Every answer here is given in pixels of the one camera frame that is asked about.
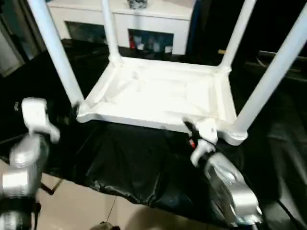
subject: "black cable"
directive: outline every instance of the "black cable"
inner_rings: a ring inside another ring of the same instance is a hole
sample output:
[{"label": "black cable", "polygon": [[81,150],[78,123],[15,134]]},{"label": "black cable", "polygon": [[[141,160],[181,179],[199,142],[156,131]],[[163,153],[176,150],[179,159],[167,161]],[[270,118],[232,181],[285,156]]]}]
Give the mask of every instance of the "black cable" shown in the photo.
[{"label": "black cable", "polygon": [[292,221],[292,223],[295,225],[295,227],[298,230],[302,230],[303,228],[300,226],[300,224],[298,223],[297,219],[291,214],[291,212],[287,209],[287,207],[280,201],[277,200],[277,203],[279,204],[279,206],[285,211],[285,213],[288,215],[288,217],[290,218],[290,220]]}]

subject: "tile floor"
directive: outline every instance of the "tile floor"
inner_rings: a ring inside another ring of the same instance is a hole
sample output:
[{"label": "tile floor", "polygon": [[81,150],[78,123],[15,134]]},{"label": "tile floor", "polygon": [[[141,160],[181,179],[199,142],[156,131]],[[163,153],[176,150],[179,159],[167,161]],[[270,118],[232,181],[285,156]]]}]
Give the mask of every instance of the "tile floor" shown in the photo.
[{"label": "tile floor", "polygon": [[[7,169],[0,162],[0,173]],[[59,178],[43,175],[42,181],[53,188]],[[42,210],[38,230],[89,230],[101,221],[121,230],[218,230],[206,224],[159,209],[134,205],[126,199],[98,193],[63,180],[53,196],[39,190]]]}]

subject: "black cloth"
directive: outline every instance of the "black cloth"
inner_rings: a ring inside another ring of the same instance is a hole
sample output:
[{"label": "black cloth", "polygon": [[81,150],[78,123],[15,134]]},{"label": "black cloth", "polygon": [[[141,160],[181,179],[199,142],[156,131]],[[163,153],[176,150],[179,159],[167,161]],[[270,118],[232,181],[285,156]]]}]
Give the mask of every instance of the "black cloth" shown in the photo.
[{"label": "black cloth", "polygon": [[[64,46],[86,96],[108,64],[108,49],[73,41],[64,41]],[[120,51],[129,57],[193,60]],[[230,82],[238,112],[263,72],[249,66],[232,71]],[[299,77],[283,80],[241,146],[229,146],[222,140],[218,143],[256,192],[273,230],[306,228],[307,81]],[[70,104],[47,52],[3,79],[0,96],[3,160],[8,161],[10,148],[27,131],[20,112],[14,110],[15,102],[30,96],[46,98],[53,105],[55,116],[50,118],[61,129],[46,173],[136,204],[224,226],[209,208],[206,181],[190,163],[192,149],[186,134],[102,121],[60,122],[59,117],[68,116]]]}]

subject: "white cabinet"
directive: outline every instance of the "white cabinet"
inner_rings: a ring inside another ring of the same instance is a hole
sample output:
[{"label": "white cabinet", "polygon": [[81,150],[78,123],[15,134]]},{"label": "white cabinet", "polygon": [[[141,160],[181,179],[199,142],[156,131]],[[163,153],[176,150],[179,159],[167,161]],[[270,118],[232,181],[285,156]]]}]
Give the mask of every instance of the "white cabinet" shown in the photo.
[{"label": "white cabinet", "polygon": [[[127,0],[110,1],[118,45],[130,47],[129,29],[172,34],[173,54],[185,54],[195,0],[149,0],[132,10]],[[61,39],[71,38],[65,22],[104,25],[100,0],[52,0],[48,3]]]}]

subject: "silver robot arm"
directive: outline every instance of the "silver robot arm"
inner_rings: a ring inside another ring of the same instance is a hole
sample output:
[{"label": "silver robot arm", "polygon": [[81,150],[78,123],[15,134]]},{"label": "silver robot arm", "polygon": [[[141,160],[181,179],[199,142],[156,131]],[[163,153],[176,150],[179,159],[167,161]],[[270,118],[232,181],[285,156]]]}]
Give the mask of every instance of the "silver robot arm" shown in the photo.
[{"label": "silver robot arm", "polygon": [[203,170],[210,191],[212,211],[230,228],[262,228],[258,199],[242,173],[221,152],[216,151],[217,133],[210,120],[194,125],[185,121],[195,150],[191,162]]},{"label": "silver robot arm", "polygon": [[31,229],[35,195],[41,185],[48,155],[49,144],[40,134],[27,135],[12,149],[11,168],[2,175],[0,185],[1,230]]},{"label": "silver robot arm", "polygon": [[50,140],[57,142],[59,131],[49,122],[46,101],[23,100],[24,123],[29,129],[10,152],[10,168],[0,183],[0,230],[29,230],[32,213],[37,214],[36,193],[49,156]]}]

